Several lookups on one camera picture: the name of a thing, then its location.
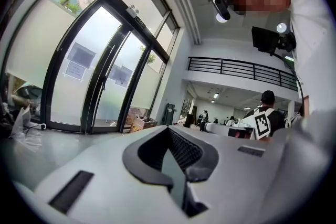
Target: glass door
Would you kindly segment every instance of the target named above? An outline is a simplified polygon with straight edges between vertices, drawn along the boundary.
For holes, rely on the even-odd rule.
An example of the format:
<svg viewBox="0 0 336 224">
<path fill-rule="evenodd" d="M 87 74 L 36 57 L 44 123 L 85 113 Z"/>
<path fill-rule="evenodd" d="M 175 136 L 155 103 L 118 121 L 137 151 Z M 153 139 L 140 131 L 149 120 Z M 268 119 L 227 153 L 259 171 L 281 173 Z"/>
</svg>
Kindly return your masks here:
<svg viewBox="0 0 336 224">
<path fill-rule="evenodd" d="M 121 23 L 100 7 L 84 24 L 72 41 L 58 71 L 52 95 L 50 120 L 78 126 L 88 85 L 96 66 L 107 53 Z"/>
<path fill-rule="evenodd" d="M 144 44 L 130 34 L 109 64 L 92 123 L 94 132 L 116 130 L 126 91 L 144 49 Z"/>
</svg>

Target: balcony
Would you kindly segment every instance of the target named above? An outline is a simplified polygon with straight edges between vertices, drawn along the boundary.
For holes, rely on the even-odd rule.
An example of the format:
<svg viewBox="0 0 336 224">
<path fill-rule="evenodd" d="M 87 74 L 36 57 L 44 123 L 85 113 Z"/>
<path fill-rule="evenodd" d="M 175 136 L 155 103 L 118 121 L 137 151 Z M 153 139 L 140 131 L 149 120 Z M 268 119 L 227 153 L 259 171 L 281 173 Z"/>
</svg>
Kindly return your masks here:
<svg viewBox="0 0 336 224">
<path fill-rule="evenodd" d="M 252 62 L 222 58 L 189 57 L 188 70 L 253 79 L 298 91 L 294 75 Z"/>
</svg>

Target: ceiling light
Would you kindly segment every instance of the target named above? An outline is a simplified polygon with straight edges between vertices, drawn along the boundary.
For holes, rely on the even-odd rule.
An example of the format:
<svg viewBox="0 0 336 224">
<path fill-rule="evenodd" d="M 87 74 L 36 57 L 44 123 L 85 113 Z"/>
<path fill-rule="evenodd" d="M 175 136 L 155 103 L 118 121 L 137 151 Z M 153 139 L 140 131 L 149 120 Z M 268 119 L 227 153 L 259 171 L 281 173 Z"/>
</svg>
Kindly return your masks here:
<svg viewBox="0 0 336 224">
<path fill-rule="evenodd" d="M 286 29 L 287 29 L 287 25 L 285 25 L 284 23 L 280 23 L 280 24 L 277 25 L 277 31 L 279 33 L 285 32 Z"/>
<path fill-rule="evenodd" d="M 217 21 L 219 21 L 220 23 L 226 23 L 227 20 L 226 19 L 223 19 L 223 17 L 221 15 L 219 15 L 219 13 L 217 13 L 216 15 L 216 19 Z"/>
<path fill-rule="evenodd" d="M 287 60 L 290 60 L 290 61 L 294 62 L 294 59 L 291 58 L 291 57 L 289 57 L 289 56 L 286 56 L 285 58 L 286 58 Z"/>
</svg>

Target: frosted glass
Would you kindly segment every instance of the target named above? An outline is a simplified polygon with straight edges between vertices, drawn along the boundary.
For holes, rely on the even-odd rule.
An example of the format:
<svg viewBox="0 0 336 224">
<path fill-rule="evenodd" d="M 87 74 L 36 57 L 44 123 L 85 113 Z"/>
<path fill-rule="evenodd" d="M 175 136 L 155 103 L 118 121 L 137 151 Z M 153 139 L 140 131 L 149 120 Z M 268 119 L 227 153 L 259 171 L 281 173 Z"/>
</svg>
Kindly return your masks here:
<svg viewBox="0 0 336 224">
<path fill-rule="evenodd" d="M 124 66 L 131 70 L 133 75 L 142 55 L 141 46 L 143 46 L 143 44 L 135 35 L 131 34 L 122 46 L 113 65 L 120 68 Z M 111 79 L 111 76 L 108 75 L 108 77 L 105 83 L 105 90 L 101 94 L 97 108 L 95 126 L 109 126 L 112 122 L 116 122 L 129 86 L 130 80 L 128 80 L 128 84 L 124 87 L 118 85 L 118 81 Z"/>
<path fill-rule="evenodd" d="M 144 109 L 151 107 L 160 75 L 160 73 L 156 72 L 149 65 L 145 65 L 132 99 L 132 107 Z"/>
<path fill-rule="evenodd" d="M 56 79 L 51 103 L 51 121 L 80 124 L 83 102 L 92 73 L 106 45 L 120 25 L 117 19 L 100 7 L 78 32 L 65 55 Z M 66 73 L 70 63 L 68 56 L 75 43 L 94 54 L 90 67 L 84 69 L 81 79 Z"/>
<path fill-rule="evenodd" d="M 6 71 L 42 89 L 54 51 L 74 20 L 51 0 L 41 0 L 15 37 Z"/>
<path fill-rule="evenodd" d="M 123 0 L 134 11 L 138 11 L 139 18 L 146 24 L 148 30 L 154 34 L 158 28 L 162 15 L 152 0 Z"/>
<path fill-rule="evenodd" d="M 170 31 L 167 24 L 164 24 L 159 36 L 157 37 L 157 41 L 160 43 L 162 48 L 164 48 L 165 51 L 168 51 L 170 41 L 172 40 L 173 34 Z"/>
<path fill-rule="evenodd" d="M 42 89 L 56 47 L 76 16 L 92 1 L 69 0 L 62 5 L 61 0 L 39 1 L 14 39 L 6 72 Z"/>
</svg>

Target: floor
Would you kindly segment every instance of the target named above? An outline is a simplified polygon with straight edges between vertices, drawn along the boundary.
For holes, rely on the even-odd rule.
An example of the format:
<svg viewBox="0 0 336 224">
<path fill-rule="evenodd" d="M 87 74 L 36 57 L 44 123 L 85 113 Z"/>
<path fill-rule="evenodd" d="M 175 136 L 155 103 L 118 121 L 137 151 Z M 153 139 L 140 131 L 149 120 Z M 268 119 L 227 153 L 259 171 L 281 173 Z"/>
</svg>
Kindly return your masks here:
<svg viewBox="0 0 336 224">
<path fill-rule="evenodd" d="M 200 127 L 199 127 L 199 126 L 196 126 L 195 124 L 192 124 L 192 125 L 190 125 L 190 129 L 191 129 L 191 130 L 195 130 L 195 131 L 199 131 L 199 130 L 200 130 Z"/>
<path fill-rule="evenodd" d="M 121 134 L 84 135 L 55 130 L 30 132 L 26 139 L 0 141 L 2 159 L 12 180 L 34 190 L 49 173 L 93 144 Z"/>
</svg>

